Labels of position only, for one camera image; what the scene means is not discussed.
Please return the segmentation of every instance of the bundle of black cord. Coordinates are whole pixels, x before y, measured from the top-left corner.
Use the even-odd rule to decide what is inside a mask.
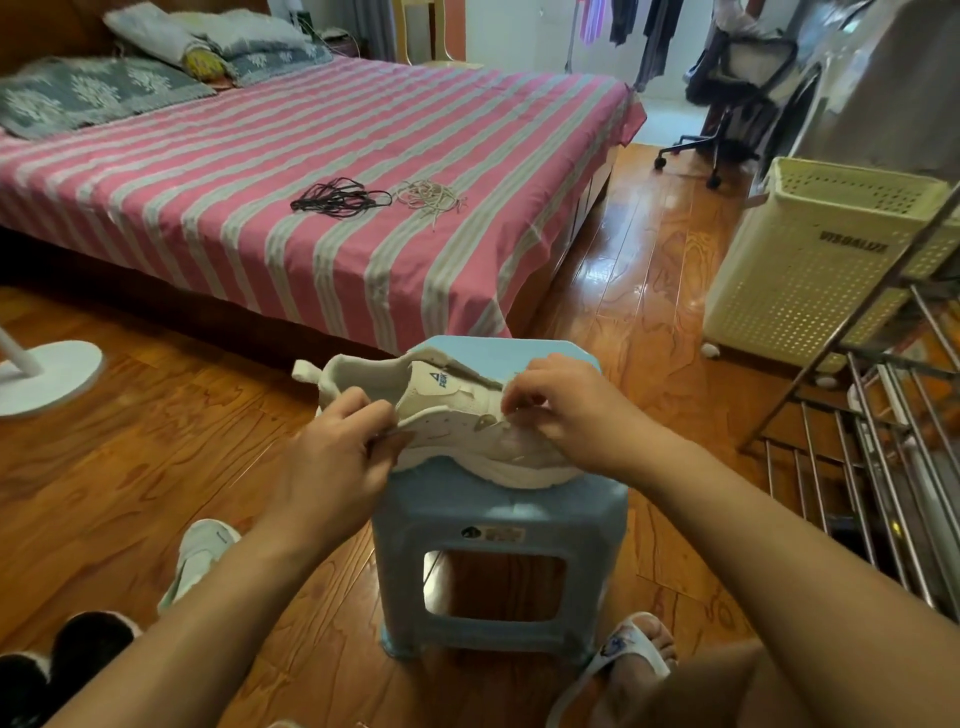
[[[290,203],[290,208],[295,212],[322,212],[343,219],[359,215],[371,207],[392,205],[393,202],[394,196],[386,190],[367,189],[357,180],[338,177],[332,182],[317,182]]]

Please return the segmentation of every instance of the hand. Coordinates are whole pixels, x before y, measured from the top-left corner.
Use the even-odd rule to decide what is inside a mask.
[[[503,393],[512,423],[534,427],[581,470],[620,481],[635,478],[637,457],[655,449],[655,423],[586,361],[552,353],[534,359]]]
[[[409,433],[374,441],[396,426],[394,406],[359,387],[334,400],[293,442],[265,525],[322,561],[363,527]]]

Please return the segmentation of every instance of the laundry basket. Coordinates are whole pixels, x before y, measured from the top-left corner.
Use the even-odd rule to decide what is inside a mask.
[[[950,192],[946,182],[777,158],[707,294],[704,339],[804,366],[873,290]],[[906,268],[929,277],[960,242],[951,218]],[[886,291],[844,339],[864,344],[906,300]],[[829,356],[822,372],[844,366]]]

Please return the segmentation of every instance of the blue plastic stool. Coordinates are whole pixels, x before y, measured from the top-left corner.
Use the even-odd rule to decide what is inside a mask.
[[[597,366],[596,359],[565,341],[435,336],[423,345],[501,380],[552,352]],[[430,643],[552,652],[582,662],[593,651],[600,600],[626,528],[627,488],[595,475],[530,491],[490,483],[446,457],[394,473],[373,515],[383,605],[380,643],[387,654],[401,660],[418,657]],[[557,615],[549,621],[516,622],[431,614],[423,604],[423,556],[443,550],[564,559],[566,577]]]

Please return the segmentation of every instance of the wooden chair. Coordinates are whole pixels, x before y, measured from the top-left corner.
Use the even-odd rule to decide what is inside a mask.
[[[394,25],[396,26],[396,60],[400,63],[413,65],[410,61],[410,54],[407,52],[407,11],[408,5],[426,5],[434,6],[436,40],[431,46],[436,47],[435,55],[438,58],[433,61],[427,61],[420,65],[443,66],[446,68],[483,68],[482,63],[466,63],[457,61],[446,50],[446,13],[444,12],[444,0],[393,0],[394,3]]]

